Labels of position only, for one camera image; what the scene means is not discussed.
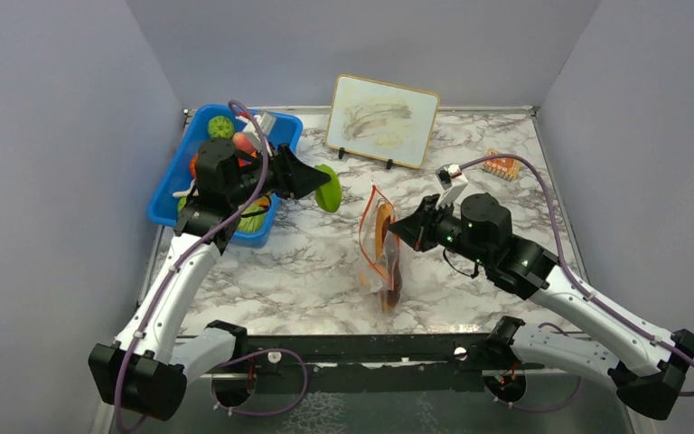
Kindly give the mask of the toy green starfruit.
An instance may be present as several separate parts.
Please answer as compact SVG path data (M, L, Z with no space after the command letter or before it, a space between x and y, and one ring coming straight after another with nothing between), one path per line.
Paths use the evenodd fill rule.
M342 187L338 175L328 165L317 165L315 169L329 176L329 181L315 190L315 201L323 211L335 213L342 203Z

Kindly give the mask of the clear zip top bag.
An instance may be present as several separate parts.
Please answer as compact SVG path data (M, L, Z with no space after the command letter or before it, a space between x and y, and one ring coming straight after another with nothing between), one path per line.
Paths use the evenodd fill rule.
M372 184L359 223L358 282L364 292L378 299L383 312L397 306L403 288L401 242L389 230L395 221L393 204L376 184Z

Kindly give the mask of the toy orange pumpkin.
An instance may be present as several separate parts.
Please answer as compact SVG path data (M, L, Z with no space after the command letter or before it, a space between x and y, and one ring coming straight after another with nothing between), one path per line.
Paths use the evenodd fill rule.
M190 163L189 163L189 172L190 172L193 179L197 178L197 173L196 173L197 160L198 160L198 155L195 154L192 156Z

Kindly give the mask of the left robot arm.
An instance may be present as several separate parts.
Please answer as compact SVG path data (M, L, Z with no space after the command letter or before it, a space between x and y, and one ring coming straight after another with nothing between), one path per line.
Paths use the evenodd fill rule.
M246 330L238 325L214 321L189 342L176 342L188 307L241 215L263 195L301 199L338 185L286 144L246 154L229 139L206 140L193 170L195 184L154 285L112 344L96 344L88 359L103 402L157 420L170 419L188 386L213 367L233 372L247 362Z

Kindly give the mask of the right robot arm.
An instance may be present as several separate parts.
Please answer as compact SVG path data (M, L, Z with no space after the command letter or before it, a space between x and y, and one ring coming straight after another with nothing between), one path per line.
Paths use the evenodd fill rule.
M466 197L460 214L423 198L389 231L415 251L442 247L471 260L497 288L545 307L589 335L582 341L545 332L511 316L486 339L487 360L499 368L538 363L615 391L629 409L666 420L680 396L694 334L650 324L565 273L558 256L512 232L511 212L487 193Z

